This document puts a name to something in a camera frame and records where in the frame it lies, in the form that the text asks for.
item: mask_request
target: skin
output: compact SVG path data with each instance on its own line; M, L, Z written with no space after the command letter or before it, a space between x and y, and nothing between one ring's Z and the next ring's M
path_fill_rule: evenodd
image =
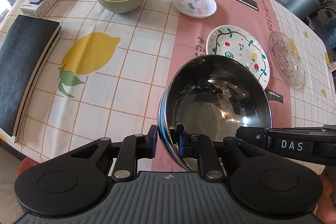
M336 206L331 198L333 184L331 183L326 170L320 175L323 184L322 195L318 201L316 217L324 224L336 224Z

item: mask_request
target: metal bowl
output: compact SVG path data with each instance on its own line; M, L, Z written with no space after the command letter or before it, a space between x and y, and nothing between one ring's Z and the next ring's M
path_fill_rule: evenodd
M161 141L174 161L187 171L195 159L182 159L169 130L184 125L188 134L212 141L234 136L240 126L272 126L266 94L253 74L237 61L205 55L186 63L166 88L158 112Z

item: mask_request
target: red fabric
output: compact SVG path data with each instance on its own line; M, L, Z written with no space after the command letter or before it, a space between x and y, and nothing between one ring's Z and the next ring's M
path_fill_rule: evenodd
M31 158L25 157L23 161L20 163L19 168L17 169L17 176L21 175L24 171L29 169L30 167L36 166L39 163L32 160Z

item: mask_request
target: gray trash can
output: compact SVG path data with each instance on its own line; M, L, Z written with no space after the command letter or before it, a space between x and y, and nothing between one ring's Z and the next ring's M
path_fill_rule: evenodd
M319 0L290 0L285 5L285 8L302 20L320 6Z

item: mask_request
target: hand-painted plate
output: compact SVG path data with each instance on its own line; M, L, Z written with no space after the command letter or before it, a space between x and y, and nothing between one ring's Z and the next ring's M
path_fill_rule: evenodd
M217 10L215 0L171 0L175 8L181 13L196 18L213 15Z
M283 33L273 32L269 35L268 46L271 58L282 78L290 85L301 85L305 71L293 39Z
M269 63L261 45L244 29L223 25L212 30L206 44L207 54L234 59L249 69L263 89L269 82Z

